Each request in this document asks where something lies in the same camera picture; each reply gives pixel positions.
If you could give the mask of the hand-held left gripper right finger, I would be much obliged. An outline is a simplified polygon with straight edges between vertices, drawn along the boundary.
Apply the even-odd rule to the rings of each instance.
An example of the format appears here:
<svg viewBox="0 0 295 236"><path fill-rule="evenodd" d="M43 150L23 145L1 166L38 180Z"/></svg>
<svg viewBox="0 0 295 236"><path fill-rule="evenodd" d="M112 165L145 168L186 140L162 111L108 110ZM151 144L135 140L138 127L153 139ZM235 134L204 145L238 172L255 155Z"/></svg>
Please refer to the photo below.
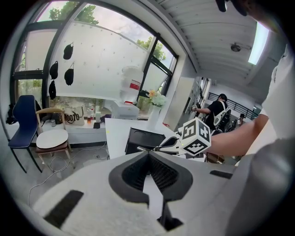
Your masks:
<svg viewBox="0 0 295 236"><path fill-rule="evenodd" d="M193 184L193 176L186 168L156 154L149 153L149 172L163 195L162 212L159 223L170 231L183 223L174 218L168 202L181 200Z"/></svg>

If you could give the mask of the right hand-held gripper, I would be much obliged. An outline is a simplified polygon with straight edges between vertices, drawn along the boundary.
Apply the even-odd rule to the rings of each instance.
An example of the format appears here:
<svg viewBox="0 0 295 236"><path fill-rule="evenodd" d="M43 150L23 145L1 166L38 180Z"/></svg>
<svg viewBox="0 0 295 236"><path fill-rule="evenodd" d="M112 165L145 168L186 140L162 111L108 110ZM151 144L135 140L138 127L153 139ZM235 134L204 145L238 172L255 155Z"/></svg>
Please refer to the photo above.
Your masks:
<svg viewBox="0 0 295 236"><path fill-rule="evenodd" d="M210 129L199 118L185 122L182 127L177 129L176 133L179 138L176 136L167 137L153 150L163 153L178 153L179 155L188 154L196 157L211 146Z"/></svg>

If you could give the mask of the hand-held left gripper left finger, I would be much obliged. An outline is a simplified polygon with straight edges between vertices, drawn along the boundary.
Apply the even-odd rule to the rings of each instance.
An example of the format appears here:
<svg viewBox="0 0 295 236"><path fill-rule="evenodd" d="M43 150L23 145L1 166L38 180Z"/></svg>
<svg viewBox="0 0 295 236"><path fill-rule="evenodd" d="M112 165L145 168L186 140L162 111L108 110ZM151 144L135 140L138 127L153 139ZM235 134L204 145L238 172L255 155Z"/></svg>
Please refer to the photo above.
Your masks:
<svg viewBox="0 0 295 236"><path fill-rule="evenodd" d="M112 190L127 202L149 203L149 196L143 192L149 168L149 153L136 153L135 157L111 170L109 184Z"/></svg>

